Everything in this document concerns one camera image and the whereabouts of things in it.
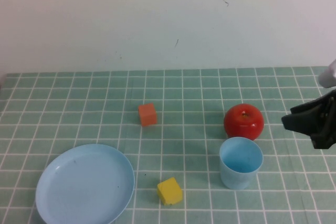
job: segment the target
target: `yellow cube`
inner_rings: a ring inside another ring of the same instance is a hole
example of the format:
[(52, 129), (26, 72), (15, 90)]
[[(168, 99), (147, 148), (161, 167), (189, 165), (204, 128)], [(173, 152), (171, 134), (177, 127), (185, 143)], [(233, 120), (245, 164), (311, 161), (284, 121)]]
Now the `yellow cube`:
[(182, 200), (182, 190), (174, 177), (159, 183), (157, 186), (157, 194), (164, 205), (176, 204)]

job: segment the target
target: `tile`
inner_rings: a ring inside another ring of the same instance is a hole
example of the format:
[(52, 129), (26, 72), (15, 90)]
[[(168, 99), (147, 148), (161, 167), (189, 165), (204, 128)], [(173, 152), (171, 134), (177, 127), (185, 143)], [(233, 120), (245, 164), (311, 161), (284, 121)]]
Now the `tile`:
[(138, 190), (136, 192), (135, 207), (155, 209), (159, 208), (159, 197), (155, 190)]
[[(125, 111), (138, 111), (138, 105), (142, 104), (134, 101), (125, 101)], [(106, 101), (105, 111), (123, 111), (124, 101)]]
[(87, 101), (85, 111), (102, 111), (104, 109), (104, 101)]
[(264, 224), (265, 217), (262, 212), (240, 212), (240, 224)]
[(242, 88), (241, 89), (241, 97), (243, 99), (260, 99), (260, 92), (259, 89), (247, 89), (247, 88)]
[(82, 112), (64, 112), (61, 118), (62, 124), (79, 124)]
[(99, 126), (81, 125), (78, 132), (78, 138), (97, 138)]
[(200, 88), (201, 79), (199, 77), (184, 77), (183, 88)]
[(206, 156), (185, 156), (186, 171), (206, 171)]
[(22, 171), (20, 179), (18, 181), (18, 187), (26, 187), (26, 188), (36, 188), (38, 180), (42, 172), (40, 171)]
[(223, 99), (242, 99), (239, 89), (222, 89)]
[(206, 154), (205, 140), (185, 140), (185, 154)]
[(158, 210), (135, 210), (134, 224), (157, 223), (159, 220)]
[(65, 106), (65, 111), (83, 111), (85, 102), (84, 101), (67, 101)]
[(187, 209), (210, 209), (210, 197), (208, 191), (187, 191)]
[(10, 154), (26, 154), (28, 152), (31, 140), (12, 140), (8, 153)]
[(279, 77), (277, 76), (279, 87), (297, 87), (297, 83), (294, 76)]
[(166, 112), (163, 114), (164, 124), (182, 124), (183, 113), (182, 112)]
[(268, 223), (291, 223), (290, 212), (267, 212), (266, 219)]
[(84, 112), (82, 114), (82, 124), (100, 124), (102, 112)]
[(281, 175), (279, 173), (259, 173), (261, 190), (283, 190)]
[(164, 211), (161, 210), (161, 224), (185, 224), (184, 211)]
[(43, 170), (48, 160), (48, 155), (28, 155), (24, 170)]
[(304, 99), (316, 99), (321, 96), (317, 88), (300, 88), (300, 92)]
[(40, 124), (58, 124), (61, 116), (61, 112), (44, 112), (41, 116)]
[(288, 210), (286, 193), (284, 191), (263, 191), (262, 200), (265, 210)]
[(164, 139), (182, 139), (183, 127), (182, 126), (163, 126)]
[(303, 172), (300, 157), (281, 156), (278, 160), (282, 172)]
[(165, 89), (164, 99), (168, 100), (182, 99), (182, 89)]
[(204, 112), (205, 124), (223, 124), (223, 112)]
[[(101, 125), (99, 138), (118, 138), (120, 132), (120, 125)], [(140, 126), (123, 126), (121, 128), (120, 138), (137, 138), (140, 137)]]
[(184, 112), (184, 124), (204, 124), (203, 112)]
[(140, 153), (141, 154), (161, 154), (161, 141), (160, 140), (142, 140)]
[(165, 88), (181, 88), (182, 78), (181, 77), (165, 77), (164, 79)]
[(57, 126), (53, 125), (40, 125), (37, 128), (35, 138), (54, 138), (56, 135)]
[(160, 170), (161, 157), (140, 155), (139, 170)]
[(145, 99), (163, 99), (163, 89), (146, 89)]
[(138, 188), (156, 189), (160, 183), (160, 172), (138, 172)]
[(241, 88), (257, 88), (258, 82), (256, 77), (239, 77), (239, 85)]
[(264, 156), (264, 161), (260, 168), (261, 172), (279, 172), (278, 160), (275, 156)]
[(224, 127), (221, 125), (206, 125), (205, 134), (207, 139), (226, 139)]
[(185, 173), (187, 189), (208, 189), (207, 173)]
[(313, 197), (316, 202), (316, 207), (318, 210), (336, 210), (336, 194), (316, 191), (313, 192)]
[[(333, 224), (335, 223), (336, 213), (335, 212), (320, 212), (319, 213), (321, 223), (323, 224)], [(316, 216), (312, 217), (312, 222), (309, 223), (318, 223)]]
[(162, 157), (162, 170), (183, 170), (183, 163), (183, 156), (165, 155)]
[(124, 99), (126, 89), (108, 89), (107, 99)]
[(128, 88), (144, 88), (145, 87), (145, 77), (129, 77), (127, 87)]
[(33, 140), (32, 146), (30, 147), (30, 154), (49, 154), (51, 149), (52, 140)]
[(187, 211), (187, 224), (211, 223), (210, 211)]
[(34, 189), (16, 189), (11, 207), (32, 207), (35, 200)]
[(28, 223), (31, 209), (9, 208), (4, 224)]
[(1, 169), (3, 169), (3, 170), (21, 170), (25, 159), (26, 159), (26, 157), (24, 155), (18, 156), (18, 155), (7, 154), (4, 157)]
[(36, 125), (18, 125), (14, 138), (33, 138), (36, 131)]
[(162, 153), (163, 154), (183, 154), (183, 141), (182, 140), (164, 140), (163, 147), (162, 147)]
[(327, 172), (323, 157), (303, 156), (302, 162), (306, 172)]
[(236, 77), (220, 77), (221, 88), (239, 88), (238, 78)]
[(264, 105), (267, 111), (286, 111), (282, 100), (265, 100)]
[(213, 209), (236, 209), (236, 199), (233, 191), (211, 191), (211, 199)]
[(0, 187), (14, 187), (19, 177), (17, 172), (4, 172), (0, 170)]
[(182, 76), (182, 70), (165, 70), (165, 76)]
[(162, 127), (153, 125), (142, 129), (142, 139), (161, 139)]
[(334, 190), (329, 174), (309, 173), (307, 178), (312, 190)]
[(200, 100), (202, 99), (202, 90), (201, 89), (183, 89), (183, 99)]
[(0, 207), (7, 207), (11, 200), (13, 194), (12, 189), (0, 189)]
[(289, 191), (288, 200), (292, 210), (314, 210), (314, 201), (309, 191)]
[(221, 93), (220, 89), (203, 89), (202, 90), (202, 96), (203, 99), (221, 99)]
[(60, 125), (56, 138), (76, 138), (78, 127), (78, 125)]
[(238, 76), (255, 76), (254, 68), (237, 68)]
[(238, 191), (237, 201), (240, 210), (262, 210), (260, 192), (258, 191)]
[(185, 125), (184, 139), (205, 139), (204, 127), (202, 125)]
[(109, 88), (126, 88), (126, 86), (127, 86), (126, 77), (111, 77), (110, 78)]

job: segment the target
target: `orange cube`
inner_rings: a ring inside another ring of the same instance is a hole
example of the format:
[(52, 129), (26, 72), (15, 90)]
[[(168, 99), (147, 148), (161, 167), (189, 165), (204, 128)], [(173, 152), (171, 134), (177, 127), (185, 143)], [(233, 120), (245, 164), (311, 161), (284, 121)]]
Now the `orange cube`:
[(158, 121), (153, 103), (139, 106), (139, 116), (142, 126), (156, 124)]

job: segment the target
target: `cup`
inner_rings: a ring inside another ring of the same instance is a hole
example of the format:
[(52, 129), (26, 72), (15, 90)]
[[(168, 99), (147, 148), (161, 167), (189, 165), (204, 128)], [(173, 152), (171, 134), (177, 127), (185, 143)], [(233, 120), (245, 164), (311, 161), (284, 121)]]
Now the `cup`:
[(219, 150), (221, 179), (233, 190), (245, 189), (263, 164), (260, 147), (245, 137), (227, 139)]

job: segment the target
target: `plate rim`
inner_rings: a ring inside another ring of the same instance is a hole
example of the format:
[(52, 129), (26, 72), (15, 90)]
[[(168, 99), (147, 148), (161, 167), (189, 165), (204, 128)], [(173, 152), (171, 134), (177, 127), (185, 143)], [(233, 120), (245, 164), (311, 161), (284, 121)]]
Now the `plate rim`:
[(38, 183), (37, 183), (37, 186), (36, 186), (36, 191), (35, 191), (35, 204), (36, 204), (36, 209), (37, 209), (37, 211), (38, 211), (38, 213), (41, 216), (43, 221), (46, 222), (46, 220), (42, 216), (43, 214), (41, 214), (41, 211), (39, 210), (40, 204), (38, 202), (40, 202), (40, 201), (38, 201), (37, 199), (38, 199), (39, 191), (41, 190), (42, 179), (43, 179), (43, 177), (46, 176), (45, 174), (46, 174), (46, 172), (48, 172), (48, 169), (51, 169), (51, 167), (55, 163), (57, 163), (60, 159), (62, 159), (62, 156), (64, 156), (65, 154), (68, 154), (69, 152), (73, 152), (75, 149), (90, 148), (90, 147), (97, 147), (97, 146), (101, 146), (101, 147), (104, 147), (104, 148), (107, 148), (107, 149), (113, 149), (114, 151), (117, 151), (119, 154), (121, 154), (121, 156), (123, 156), (123, 158), (125, 158), (125, 160), (127, 160), (127, 165), (132, 169), (133, 185), (132, 185), (132, 193), (130, 194), (130, 198), (128, 199), (128, 202), (125, 205), (124, 209), (113, 220), (107, 222), (106, 224), (110, 224), (110, 223), (114, 222), (125, 211), (127, 205), (130, 203), (130, 201), (132, 199), (132, 196), (133, 196), (133, 193), (134, 193), (134, 188), (135, 188), (135, 175), (134, 175), (134, 169), (133, 169), (133, 166), (132, 166), (131, 162), (121, 151), (119, 151), (118, 149), (116, 149), (112, 146), (105, 145), (105, 144), (84, 144), (84, 145), (80, 145), (80, 146), (76, 146), (74, 148), (71, 148), (71, 149), (63, 152), (59, 156), (57, 156), (53, 161), (50, 162), (50, 164), (47, 165), (47, 167), (43, 170), (42, 174), (40, 175), (40, 178), (38, 179)]

